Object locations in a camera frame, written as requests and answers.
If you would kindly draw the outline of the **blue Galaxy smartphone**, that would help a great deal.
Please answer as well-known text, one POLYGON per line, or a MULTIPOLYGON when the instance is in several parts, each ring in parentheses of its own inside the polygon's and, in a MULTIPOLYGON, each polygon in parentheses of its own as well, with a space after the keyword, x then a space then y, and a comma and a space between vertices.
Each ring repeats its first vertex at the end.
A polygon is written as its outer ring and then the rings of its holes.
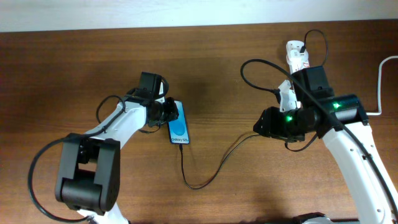
POLYGON ((175 104, 178 118, 168 123, 170 142, 172 144, 190 144, 183 104, 181 101, 175 101, 175 104))

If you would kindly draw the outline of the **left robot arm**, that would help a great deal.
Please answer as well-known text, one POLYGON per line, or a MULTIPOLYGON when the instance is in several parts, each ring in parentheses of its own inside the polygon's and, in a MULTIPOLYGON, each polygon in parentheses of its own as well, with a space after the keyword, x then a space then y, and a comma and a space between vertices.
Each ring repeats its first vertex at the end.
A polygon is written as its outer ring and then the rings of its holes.
POLYGON ((169 84, 143 72, 139 86, 121 97, 116 109, 85 134, 71 133, 63 149, 55 198, 90 223, 128 223, 116 201, 120 188, 121 149, 144 126, 161 126, 178 118, 169 84))

